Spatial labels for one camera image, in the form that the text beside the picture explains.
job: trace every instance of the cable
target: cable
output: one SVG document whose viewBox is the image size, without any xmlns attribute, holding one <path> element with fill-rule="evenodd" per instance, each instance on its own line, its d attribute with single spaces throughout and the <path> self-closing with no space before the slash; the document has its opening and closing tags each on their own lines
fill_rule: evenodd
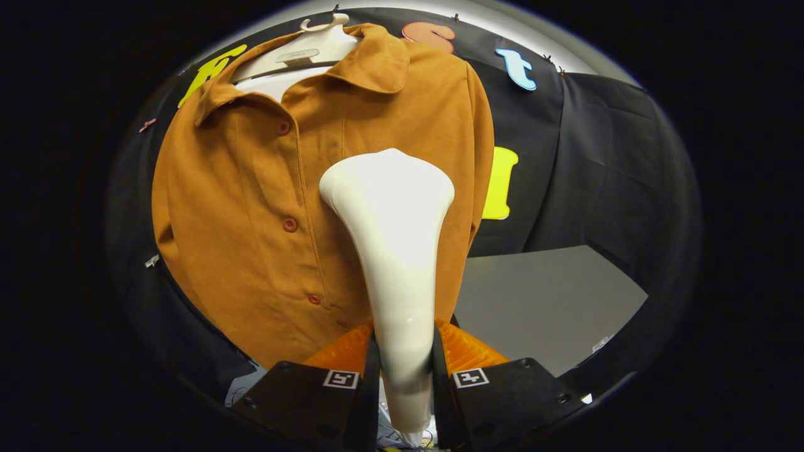
<svg viewBox="0 0 804 452">
<path fill-rule="evenodd" d="M 233 392 L 233 393 L 232 393 L 232 398 L 231 398 L 231 399 L 229 399 L 229 404 L 230 404 L 230 405 L 234 405 L 234 404 L 235 404 L 235 394 L 237 394 L 237 392 L 238 392 L 238 391 L 240 391 L 241 389 L 248 389 L 248 388 L 246 388 L 245 386 L 241 386 L 241 387 L 239 387 L 238 389 L 236 389 L 236 390 L 235 390 L 235 392 Z"/>
</svg>

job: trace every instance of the black fabric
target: black fabric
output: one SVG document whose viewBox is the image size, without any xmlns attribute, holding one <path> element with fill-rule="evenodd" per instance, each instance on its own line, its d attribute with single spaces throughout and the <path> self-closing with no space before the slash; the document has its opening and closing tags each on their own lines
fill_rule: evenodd
<svg viewBox="0 0 804 452">
<path fill-rule="evenodd" d="M 232 380 L 255 368 L 192 306 L 163 261 L 145 266 L 158 253 L 150 192 L 154 149 L 158 152 L 166 125 L 158 121 L 142 133 L 139 128 L 164 105 L 174 85 L 169 80 L 154 93 L 124 140 L 109 184 L 105 249 L 113 284 L 139 337 L 166 366 L 222 401 Z"/>
<path fill-rule="evenodd" d="M 703 219 L 687 151 L 642 89 L 567 74 L 556 164 L 524 251 L 587 244 L 647 293 L 592 359 L 563 377 L 603 393 L 661 350 L 686 310 Z"/>
<path fill-rule="evenodd" d="M 518 44 L 495 45 L 512 48 L 523 56 Z M 469 257 L 521 253 L 539 216 L 548 189 L 558 145 L 563 84 L 556 70 L 541 58 L 530 58 L 529 76 L 535 91 L 520 88 L 505 69 L 486 61 L 469 60 L 489 99 L 494 122 L 494 145 L 513 150 L 519 161 L 511 169 L 508 207 L 504 220 L 483 220 L 472 242 Z"/>
<path fill-rule="evenodd" d="M 454 55 L 471 64 L 489 98 L 494 144 L 519 156 L 507 198 L 511 214 L 483 220 L 470 256 L 579 244 L 596 249 L 649 297 L 605 347 L 562 378 L 575 388 L 602 393 L 646 366 L 686 306 L 701 236 L 698 188 L 687 152 L 650 95 L 601 76 L 560 76 L 545 58 L 518 43 L 437 14 L 396 8 L 342 12 L 350 16 L 347 25 L 377 23 L 397 37 L 404 25 L 418 21 L 456 32 Z M 331 15 L 310 18 L 318 24 Z M 218 402 L 232 379 L 253 372 L 253 366 L 195 309 L 162 261 L 145 267 L 158 252 L 150 210 L 154 168 L 199 67 L 242 44 L 251 48 L 293 33 L 302 19 L 232 43 L 166 82 L 133 123 L 111 174 L 105 242 L 131 323 L 166 365 Z M 528 76 L 537 83 L 535 91 L 510 79 L 496 48 L 518 51 L 531 63 Z M 156 123 L 138 133 L 154 117 Z"/>
</svg>

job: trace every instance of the clip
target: clip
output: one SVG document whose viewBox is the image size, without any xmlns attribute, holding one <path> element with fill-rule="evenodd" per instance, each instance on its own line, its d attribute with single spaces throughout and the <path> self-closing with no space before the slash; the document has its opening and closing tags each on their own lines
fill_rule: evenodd
<svg viewBox="0 0 804 452">
<path fill-rule="evenodd" d="M 142 133 L 143 130 L 149 128 L 151 126 L 151 124 L 154 124 L 155 122 L 156 122 L 156 118 L 154 118 L 154 119 L 146 122 L 145 124 L 143 124 L 142 127 L 140 128 L 140 134 Z"/>
</svg>

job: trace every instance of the shirt button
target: shirt button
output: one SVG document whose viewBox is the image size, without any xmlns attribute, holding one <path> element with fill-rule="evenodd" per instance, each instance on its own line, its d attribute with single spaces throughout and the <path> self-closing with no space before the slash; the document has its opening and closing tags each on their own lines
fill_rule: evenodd
<svg viewBox="0 0 804 452">
<path fill-rule="evenodd" d="M 296 228 L 298 228 L 298 223 L 296 220 L 291 217 L 287 217 L 282 220 L 282 227 L 285 228 L 287 232 L 296 232 Z"/>
<path fill-rule="evenodd" d="M 279 127 L 277 128 L 277 132 L 280 135 L 284 135 L 287 134 L 289 131 L 290 131 L 290 123 L 285 121 L 284 119 L 282 121 L 279 121 Z"/>
</svg>

